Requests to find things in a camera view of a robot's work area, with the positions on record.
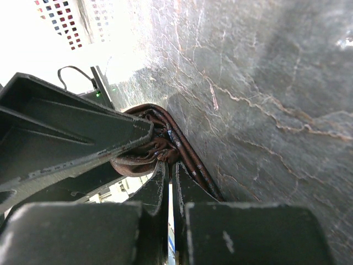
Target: black plastic bracket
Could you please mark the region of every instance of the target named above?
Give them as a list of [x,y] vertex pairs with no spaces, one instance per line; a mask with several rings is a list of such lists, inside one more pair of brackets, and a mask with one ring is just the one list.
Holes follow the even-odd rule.
[[[165,264],[168,166],[122,204],[30,203],[2,234],[2,264]],[[5,247],[11,241],[11,247]]]
[[4,222],[0,222],[0,234],[7,225],[7,221],[26,203],[33,202],[76,202],[83,203],[91,196],[107,189],[109,186],[120,181],[124,176],[118,174],[110,162],[93,168],[76,178],[65,178],[53,185],[50,185],[37,193],[14,205]]
[[31,75],[0,93],[0,213],[151,138],[152,123]]
[[178,162],[173,168],[176,264],[334,264],[307,209],[219,203]]

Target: gray marble surface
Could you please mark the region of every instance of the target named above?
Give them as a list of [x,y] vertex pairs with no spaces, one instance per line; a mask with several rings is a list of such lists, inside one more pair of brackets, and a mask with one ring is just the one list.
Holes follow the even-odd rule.
[[227,200],[305,205],[353,263],[353,1],[146,0],[118,110],[165,107]]

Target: black cable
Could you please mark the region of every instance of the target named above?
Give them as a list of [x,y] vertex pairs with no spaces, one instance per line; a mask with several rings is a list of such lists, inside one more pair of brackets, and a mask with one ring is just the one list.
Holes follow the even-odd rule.
[[94,79],[94,78],[90,78],[90,77],[89,77],[85,72],[83,72],[80,68],[78,68],[78,67],[76,67],[76,66],[68,65],[68,66],[65,66],[65,67],[60,68],[59,70],[57,70],[57,76],[58,76],[60,82],[64,85],[64,90],[65,90],[65,91],[67,91],[67,86],[66,86],[64,80],[63,80],[62,77],[61,77],[61,70],[63,70],[64,68],[72,68],[72,69],[75,69],[76,71],[80,72],[82,75],[85,76],[85,78],[87,78],[88,80],[91,81],[91,83],[92,83],[92,85],[93,85],[93,87],[94,87],[95,90],[98,89],[97,83],[95,82],[95,79]]

